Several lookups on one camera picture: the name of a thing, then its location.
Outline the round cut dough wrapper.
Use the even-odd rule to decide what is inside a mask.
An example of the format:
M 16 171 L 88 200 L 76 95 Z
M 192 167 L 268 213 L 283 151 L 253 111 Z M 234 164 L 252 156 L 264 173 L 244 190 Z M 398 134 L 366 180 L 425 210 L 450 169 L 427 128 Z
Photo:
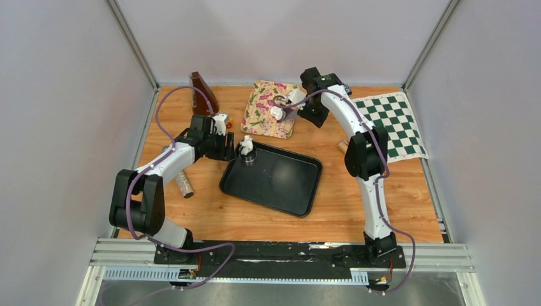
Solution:
M 286 117 L 286 112 L 283 108 L 273 106 L 270 109 L 270 115 L 277 121 L 281 122 Z

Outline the black baking tray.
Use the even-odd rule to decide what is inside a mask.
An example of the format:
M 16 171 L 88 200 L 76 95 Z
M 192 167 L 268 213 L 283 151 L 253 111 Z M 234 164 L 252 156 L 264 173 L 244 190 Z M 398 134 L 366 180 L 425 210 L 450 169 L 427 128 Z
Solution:
M 307 216 L 313 207 L 323 165 L 314 158 L 253 142 L 248 156 L 235 148 L 220 180 L 222 193 L 295 217 Z

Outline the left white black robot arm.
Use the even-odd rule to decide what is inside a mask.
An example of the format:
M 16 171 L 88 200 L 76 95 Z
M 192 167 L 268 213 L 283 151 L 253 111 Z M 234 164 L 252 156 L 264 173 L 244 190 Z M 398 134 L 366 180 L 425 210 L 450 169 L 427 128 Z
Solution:
M 190 126 L 173 139 L 172 144 L 151 162 L 135 169 L 121 170 L 115 178 L 109 223 L 148 238 L 162 247 L 171 247 L 171 255 L 180 263 L 195 257 L 190 230 L 166 217 L 165 188 L 181 171 L 202 157 L 217 161 L 234 158 L 234 133 L 227 130 L 229 115 L 212 117 L 193 115 Z

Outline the wooden pastry roller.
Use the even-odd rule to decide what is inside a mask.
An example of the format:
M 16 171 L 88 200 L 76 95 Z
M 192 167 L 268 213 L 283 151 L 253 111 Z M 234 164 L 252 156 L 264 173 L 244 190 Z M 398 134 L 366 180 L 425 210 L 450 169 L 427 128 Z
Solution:
M 343 154 L 346 154 L 348 143 L 342 140 L 338 143 L 337 147 Z

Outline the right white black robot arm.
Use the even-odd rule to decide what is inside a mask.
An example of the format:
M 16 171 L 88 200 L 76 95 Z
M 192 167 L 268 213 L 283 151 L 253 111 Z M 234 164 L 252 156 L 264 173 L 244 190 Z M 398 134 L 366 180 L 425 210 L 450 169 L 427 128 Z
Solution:
M 320 128 L 332 114 L 349 137 L 345 166 L 361 190 L 366 218 L 364 257 L 370 265 L 380 266 L 397 247 L 383 186 L 389 174 L 388 132 L 361 114 L 349 97 L 350 90 L 335 74 L 322 75 L 312 67 L 303 71 L 300 80 L 307 97 L 299 116 Z

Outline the wooden handled metal scraper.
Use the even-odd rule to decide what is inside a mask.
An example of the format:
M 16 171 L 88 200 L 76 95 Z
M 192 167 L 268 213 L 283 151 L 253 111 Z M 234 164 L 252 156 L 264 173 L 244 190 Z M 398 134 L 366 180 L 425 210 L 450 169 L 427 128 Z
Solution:
M 294 120 L 298 117 L 297 112 L 298 112 L 297 108 L 284 108 L 283 116 L 279 121 L 284 122 L 287 120 Z

